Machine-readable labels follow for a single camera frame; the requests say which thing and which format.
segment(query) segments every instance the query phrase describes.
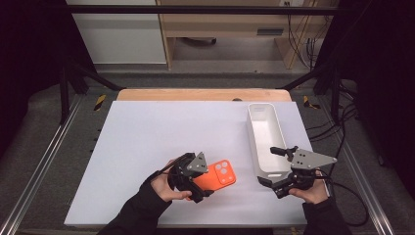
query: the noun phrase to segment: black cable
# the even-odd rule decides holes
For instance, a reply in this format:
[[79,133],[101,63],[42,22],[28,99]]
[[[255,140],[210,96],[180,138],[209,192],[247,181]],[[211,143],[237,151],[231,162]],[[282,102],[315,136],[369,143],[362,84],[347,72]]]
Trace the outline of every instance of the black cable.
[[321,128],[321,127],[325,126],[326,124],[328,124],[328,123],[330,123],[330,122],[333,122],[333,121],[332,121],[332,120],[329,120],[329,121],[327,121],[327,122],[325,122],[325,123],[323,123],[323,124],[321,124],[321,125],[317,125],[317,126],[309,127],[309,128],[307,128],[306,130]]
[[334,190],[334,187],[333,186],[339,186],[339,187],[341,187],[341,188],[344,188],[344,189],[346,189],[348,192],[350,192],[351,194],[353,194],[358,200],[359,200],[359,202],[361,203],[361,205],[363,206],[363,208],[364,208],[364,211],[365,211],[365,217],[364,217],[364,219],[363,219],[363,221],[362,222],[359,222],[359,223],[350,223],[350,222],[347,222],[346,221],[346,224],[347,225],[349,225],[349,226],[352,226],[352,227],[359,227],[359,226],[362,226],[362,225],[364,225],[364,224],[366,224],[367,223],[367,221],[369,220],[369,209],[367,208],[367,206],[366,206],[366,204],[364,203],[364,201],[363,201],[363,199],[360,197],[360,195],[358,195],[356,192],[354,192],[352,189],[350,189],[350,188],[348,188],[348,187],[346,187],[346,186],[344,186],[343,184],[340,184],[340,183],[336,183],[333,179],[332,179],[332,177],[331,176],[329,176],[324,170],[322,170],[322,169],[316,169],[316,170],[318,170],[318,171],[320,171],[320,172],[322,172],[322,175],[324,175],[324,177],[326,178],[325,179],[325,182],[326,182],[326,186],[327,186],[327,188],[328,188],[328,191],[329,191],[329,195],[332,197],[332,198],[334,198],[335,200],[336,200],[336,193],[335,193],[335,190]]
[[340,184],[340,183],[336,183],[336,182],[333,182],[333,185],[335,185],[335,186],[339,186],[339,187],[341,187],[341,188],[344,188],[344,189],[346,189],[348,192],[350,192],[351,194],[353,194],[359,201],[360,201],[360,203],[362,204],[362,206],[363,206],[363,208],[364,208],[364,211],[365,211],[365,217],[364,217],[364,219],[363,219],[363,221],[362,222],[359,222],[359,223],[350,223],[350,222],[346,222],[346,224],[347,225],[349,225],[349,226],[352,226],[352,227],[359,227],[359,226],[362,226],[362,225],[364,225],[364,224],[366,224],[367,223],[367,221],[369,220],[369,209],[367,208],[367,206],[366,206],[366,204],[364,203],[364,201],[363,201],[363,199],[360,197],[360,195],[358,195],[356,192],[354,192],[353,190],[351,190],[350,188],[348,188],[348,187],[346,187],[346,186],[344,186],[343,184]]
[[[349,120],[350,118],[354,117],[355,115],[357,115],[357,111],[356,111],[356,109],[352,109],[352,110],[348,111],[347,113],[345,113],[345,116],[341,118],[341,121],[347,121],[347,120]],[[322,135],[324,135],[324,134],[328,133],[331,129],[332,129],[332,128],[330,128],[330,129],[328,129],[328,130],[324,131],[323,133],[320,133],[320,134],[319,134],[319,136],[322,136]],[[314,136],[314,138],[310,138],[310,142],[317,142],[317,141],[320,141],[320,140],[324,140],[324,139],[326,139],[326,138],[328,138],[328,137],[330,137],[330,136],[332,136],[332,135],[336,134],[337,132],[339,132],[339,130],[341,130],[341,128],[340,128],[340,127],[339,127],[336,131],[334,131],[334,132],[330,133],[329,135],[324,136],[324,137],[322,137],[322,138],[320,138],[320,139],[315,139],[315,138],[316,138],[316,136]]]
[[[342,119],[344,118],[344,116],[345,116],[345,111],[346,111],[346,109],[347,109],[348,107],[351,107],[352,105],[354,105],[354,104],[349,104],[348,106],[346,106],[346,107],[345,107],[345,109],[343,110],[343,113],[342,113],[342,118],[341,118],[341,120],[342,120]],[[334,156],[334,158],[335,158],[335,159],[338,159],[338,158],[339,158],[340,151],[342,150],[342,148],[343,148],[343,144],[345,143],[345,140],[346,140],[346,126],[345,126],[345,123],[346,123],[346,122],[345,122],[344,120],[343,120],[343,121],[341,121],[341,127],[342,127],[343,136],[342,136],[342,140],[341,140],[341,142],[340,142],[340,145],[339,145],[338,151],[337,151],[336,155]],[[329,176],[331,176],[331,175],[332,175],[334,168],[335,168],[335,165],[334,165],[334,164],[332,164],[332,166],[331,166],[331,168],[330,168],[330,171],[329,171]]]
[[332,136],[332,135],[336,134],[337,132],[339,132],[339,130],[341,130],[341,128],[340,128],[340,127],[339,127],[337,130],[335,130],[334,132],[330,133],[329,135],[326,135],[326,136],[324,136],[324,137],[322,137],[322,138],[320,138],[320,139],[313,139],[313,140],[310,140],[310,142],[318,142],[318,141],[321,141],[321,140],[327,139],[327,138],[329,138],[330,136]]

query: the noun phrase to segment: orange phone case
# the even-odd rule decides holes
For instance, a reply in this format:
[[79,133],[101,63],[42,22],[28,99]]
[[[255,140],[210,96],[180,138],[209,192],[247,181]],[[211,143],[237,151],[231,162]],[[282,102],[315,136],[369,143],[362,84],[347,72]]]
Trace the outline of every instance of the orange phone case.
[[236,175],[232,165],[227,160],[210,164],[208,172],[194,178],[194,182],[203,190],[216,191],[236,182]]

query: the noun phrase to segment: white tray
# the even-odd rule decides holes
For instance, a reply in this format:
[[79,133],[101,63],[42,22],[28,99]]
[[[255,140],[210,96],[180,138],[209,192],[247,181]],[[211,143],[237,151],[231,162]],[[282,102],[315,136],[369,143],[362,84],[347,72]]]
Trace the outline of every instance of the white tray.
[[271,147],[286,149],[277,114],[272,104],[248,106],[248,133],[256,176],[272,181],[282,180],[291,171],[287,157],[271,154]]

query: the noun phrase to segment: white table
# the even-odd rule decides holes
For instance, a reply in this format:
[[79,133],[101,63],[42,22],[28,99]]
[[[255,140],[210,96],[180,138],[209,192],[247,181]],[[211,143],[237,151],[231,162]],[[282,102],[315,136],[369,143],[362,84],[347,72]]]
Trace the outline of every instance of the white table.
[[[102,227],[156,169],[187,152],[228,159],[237,182],[195,204],[174,201],[159,227],[276,227],[305,224],[302,200],[277,199],[254,175],[248,104],[221,101],[115,101],[65,224]],[[275,106],[286,144],[310,150],[297,104]]]

